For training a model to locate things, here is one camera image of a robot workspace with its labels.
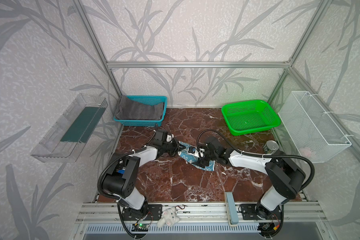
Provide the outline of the grey towel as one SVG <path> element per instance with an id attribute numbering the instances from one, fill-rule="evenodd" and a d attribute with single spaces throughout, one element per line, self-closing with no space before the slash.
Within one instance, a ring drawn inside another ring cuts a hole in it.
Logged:
<path id="1" fill-rule="evenodd" d="M 117 120 L 160 120 L 164 111 L 164 103 L 146 105 L 122 96 L 119 100 L 115 118 Z"/>

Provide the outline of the teal patterned towel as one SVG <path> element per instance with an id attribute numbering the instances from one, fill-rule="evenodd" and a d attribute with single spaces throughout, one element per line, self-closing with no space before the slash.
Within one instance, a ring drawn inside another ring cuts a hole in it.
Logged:
<path id="1" fill-rule="evenodd" d="M 188 153 L 189 147 L 192 145 L 189 145 L 187 143 L 184 142 L 179 142 L 180 145 L 184 146 L 185 148 L 182 149 L 181 151 L 178 152 L 178 155 L 183 158 L 187 163 L 192 164 L 194 167 L 196 167 L 197 169 L 203 170 L 203 171 L 209 171 L 209 172 L 213 172 L 215 170 L 215 162 L 214 161 L 210 161 L 209 164 L 207 164 L 207 166 L 205 167 L 201 167 L 199 165 L 199 158 L 195 158 L 194 156 L 190 155 Z"/>

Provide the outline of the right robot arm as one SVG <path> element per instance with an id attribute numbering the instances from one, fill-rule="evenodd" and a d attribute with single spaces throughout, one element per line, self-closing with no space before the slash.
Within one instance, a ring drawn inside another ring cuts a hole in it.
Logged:
<path id="1" fill-rule="evenodd" d="M 263 194 L 255 207 L 260 219 L 267 219 L 279 206 L 296 198 L 315 176 L 314 164 L 307 158 L 286 155 L 277 150 L 273 154 L 257 154 L 241 151 L 223 134 L 216 130 L 202 131 L 196 141 L 198 165 L 205 167 L 209 162 L 246 168 L 266 174 L 272 186 Z"/>

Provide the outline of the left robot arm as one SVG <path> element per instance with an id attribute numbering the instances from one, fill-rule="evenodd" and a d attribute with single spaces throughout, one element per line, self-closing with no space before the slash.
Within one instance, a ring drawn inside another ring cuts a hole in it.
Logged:
<path id="1" fill-rule="evenodd" d="M 185 146 L 168 131 L 156 130 L 144 147 L 111 157 L 98 179 L 99 194 L 117 200 L 120 208 L 144 217 L 148 214 L 148 202 L 135 187 L 139 168 L 165 154 L 174 157 L 184 149 Z"/>

